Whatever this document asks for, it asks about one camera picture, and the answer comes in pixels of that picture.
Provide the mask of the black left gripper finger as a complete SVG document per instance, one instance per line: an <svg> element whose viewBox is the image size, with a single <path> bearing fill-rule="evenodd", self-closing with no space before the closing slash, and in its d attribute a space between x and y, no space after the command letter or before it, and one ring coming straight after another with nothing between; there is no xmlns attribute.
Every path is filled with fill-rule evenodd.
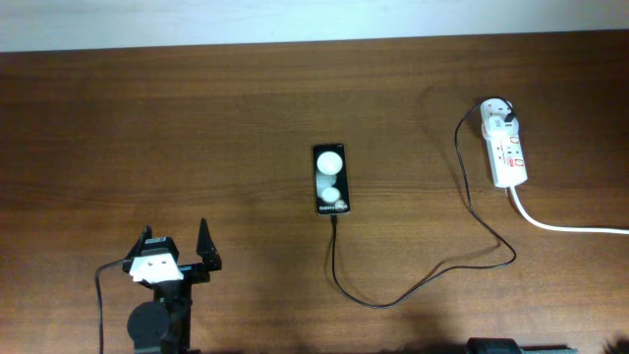
<svg viewBox="0 0 629 354"><path fill-rule="evenodd" d="M205 218L200 220L200 229L196 252L208 271L222 270L221 257L211 239L208 224Z"/></svg>
<svg viewBox="0 0 629 354"><path fill-rule="evenodd" d="M143 250L143 246L146 240L151 239L152 238L152 230L150 228L149 225L147 225L144 229L143 232L140 236L140 238L138 239L138 241L134 244L134 246L132 247L132 249L130 250L130 252L127 254L126 256L126 260L132 260L135 257L138 257L142 250Z"/></svg>

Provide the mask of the black smartphone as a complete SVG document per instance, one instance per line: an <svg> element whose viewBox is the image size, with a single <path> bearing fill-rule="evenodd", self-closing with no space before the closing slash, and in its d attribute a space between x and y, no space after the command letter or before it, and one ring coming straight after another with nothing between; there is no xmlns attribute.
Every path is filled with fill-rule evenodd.
<svg viewBox="0 0 629 354"><path fill-rule="evenodd" d="M313 146L315 210L319 215L351 212L345 146Z"/></svg>

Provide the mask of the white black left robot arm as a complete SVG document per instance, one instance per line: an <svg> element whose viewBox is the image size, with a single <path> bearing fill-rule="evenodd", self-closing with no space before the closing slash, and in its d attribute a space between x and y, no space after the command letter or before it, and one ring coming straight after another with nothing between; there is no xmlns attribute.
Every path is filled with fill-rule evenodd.
<svg viewBox="0 0 629 354"><path fill-rule="evenodd" d="M200 221L196 253L198 263L179 265L179 251L170 237L155 238L146 227L128 253L123 266L135 283L153 293L153 299L136 306L129 315L127 332L136 353L191 354L192 288L208 283L222 269L205 219Z"/></svg>

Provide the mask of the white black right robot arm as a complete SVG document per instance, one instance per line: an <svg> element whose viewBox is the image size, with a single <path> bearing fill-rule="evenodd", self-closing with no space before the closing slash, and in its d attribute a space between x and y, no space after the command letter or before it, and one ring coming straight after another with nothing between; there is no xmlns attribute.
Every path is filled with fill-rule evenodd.
<svg viewBox="0 0 629 354"><path fill-rule="evenodd" d="M470 338L466 345L467 354L578 354L579 350L565 345L520 346L511 338Z"/></svg>

